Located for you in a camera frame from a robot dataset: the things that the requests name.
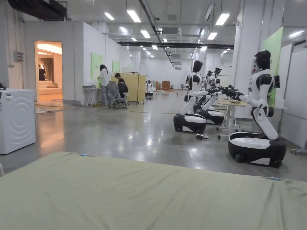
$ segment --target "gray pants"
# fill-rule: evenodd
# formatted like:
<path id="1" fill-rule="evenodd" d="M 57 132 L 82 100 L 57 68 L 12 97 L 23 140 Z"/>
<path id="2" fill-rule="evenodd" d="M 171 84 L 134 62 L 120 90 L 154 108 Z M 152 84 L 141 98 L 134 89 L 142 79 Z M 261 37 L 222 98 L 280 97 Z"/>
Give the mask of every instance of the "gray pants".
<path id="1" fill-rule="evenodd" d="M 101 104 L 102 105 L 111 105 L 112 99 L 109 96 L 110 90 L 108 89 L 108 86 L 101 86 Z"/>

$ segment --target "black robot head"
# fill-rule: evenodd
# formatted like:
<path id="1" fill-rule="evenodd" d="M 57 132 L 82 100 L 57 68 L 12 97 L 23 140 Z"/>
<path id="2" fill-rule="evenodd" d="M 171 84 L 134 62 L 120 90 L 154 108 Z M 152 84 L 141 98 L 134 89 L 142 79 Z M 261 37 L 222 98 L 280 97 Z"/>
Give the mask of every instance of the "black robot head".
<path id="1" fill-rule="evenodd" d="M 193 72 L 198 73 L 201 70 L 201 67 L 203 66 L 203 63 L 201 61 L 195 61 Z"/>
<path id="2" fill-rule="evenodd" d="M 271 53 L 268 50 L 263 50 L 255 54 L 256 64 L 259 69 L 270 69 Z"/>

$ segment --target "camera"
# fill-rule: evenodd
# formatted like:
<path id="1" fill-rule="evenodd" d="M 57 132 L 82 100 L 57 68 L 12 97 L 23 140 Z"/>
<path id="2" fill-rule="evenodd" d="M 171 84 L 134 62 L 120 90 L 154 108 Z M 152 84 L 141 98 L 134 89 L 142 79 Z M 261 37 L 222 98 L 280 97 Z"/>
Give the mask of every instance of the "camera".
<path id="1" fill-rule="evenodd" d="M 239 22 L 238 21 L 234 21 L 233 23 L 232 23 L 232 26 L 238 26 L 239 25 Z"/>

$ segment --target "doorway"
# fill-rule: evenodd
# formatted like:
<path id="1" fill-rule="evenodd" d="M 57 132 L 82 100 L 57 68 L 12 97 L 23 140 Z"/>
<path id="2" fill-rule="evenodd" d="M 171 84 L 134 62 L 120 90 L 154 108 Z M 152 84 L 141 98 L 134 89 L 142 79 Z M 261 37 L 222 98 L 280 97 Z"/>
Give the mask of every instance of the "doorway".
<path id="1" fill-rule="evenodd" d="M 63 101 L 62 42 L 35 42 L 37 102 Z"/>

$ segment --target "beige sofa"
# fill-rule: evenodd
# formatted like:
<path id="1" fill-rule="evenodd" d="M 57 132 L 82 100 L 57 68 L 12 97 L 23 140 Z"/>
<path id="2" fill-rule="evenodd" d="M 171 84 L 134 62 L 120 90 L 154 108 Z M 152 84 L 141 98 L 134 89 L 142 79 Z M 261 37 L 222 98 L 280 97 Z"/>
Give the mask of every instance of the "beige sofa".
<path id="1" fill-rule="evenodd" d="M 62 88 L 47 88 L 48 85 L 52 85 L 52 81 L 39 81 L 39 94 L 49 95 L 49 94 L 61 94 Z"/>

